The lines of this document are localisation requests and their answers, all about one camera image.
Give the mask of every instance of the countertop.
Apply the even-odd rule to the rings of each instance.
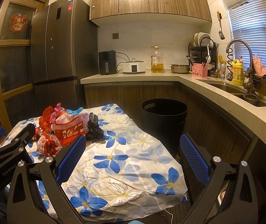
[[[134,75],[119,73],[113,75],[95,75],[80,81],[81,84],[128,81],[179,81],[226,110],[266,144],[266,107],[255,107],[230,93],[192,78],[191,75],[175,74],[168,71],[164,73],[146,72]]]

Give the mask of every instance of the pink container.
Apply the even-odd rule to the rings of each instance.
[[[194,63],[192,66],[192,77],[194,78],[207,78],[208,66],[201,67],[202,64]]]

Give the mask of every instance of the yellow detergent bottle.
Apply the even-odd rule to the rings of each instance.
[[[243,85],[243,62],[239,60],[233,60],[232,61],[232,72],[234,74],[232,83],[242,86]]]

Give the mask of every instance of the faucet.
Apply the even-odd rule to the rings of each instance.
[[[232,81],[233,80],[233,72],[231,71],[230,67],[233,67],[232,64],[230,62],[232,62],[233,60],[231,58],[229,58],[229,56],[233,56],[232,52],[233,52],[233,49],[231,48],[231,45],[236,43],[236,42],[240,42],[242,44],[244,44],[248,51],[249,51],[249,58],[250,58],[250,66],[249,68],[247,68],[247,73],[245,74],[245,76],[247,78],[249,78],[249,81],[248,83],[244,83],[243,84],[243,87],[244,89],[247,90],[247,93],[251,93],[251,94],[255,94],[255,92],[253,91],[253,79],[251,78],[250,74],[254,73],[253,72],[253,57],[252,57],[252,51],[249,47],[249,45],[243,41],[243,40],[239,40],[239,39],[235,39],[235,40],[232,40],[228,43],[228,46],[227,46],[227,49],[226,49],[226,53],[228,54],[228,64],[229,66],[227,66],[228,70],[230,70],[229,74],[227,75],[227,80],[228,81]]]

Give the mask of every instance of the refrigerator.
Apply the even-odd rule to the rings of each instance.
[[[80,79],[99,74],[97,26],[83,0],[57,0],[32,20],[30,63],[40,115],[49,105],[86,107]]]

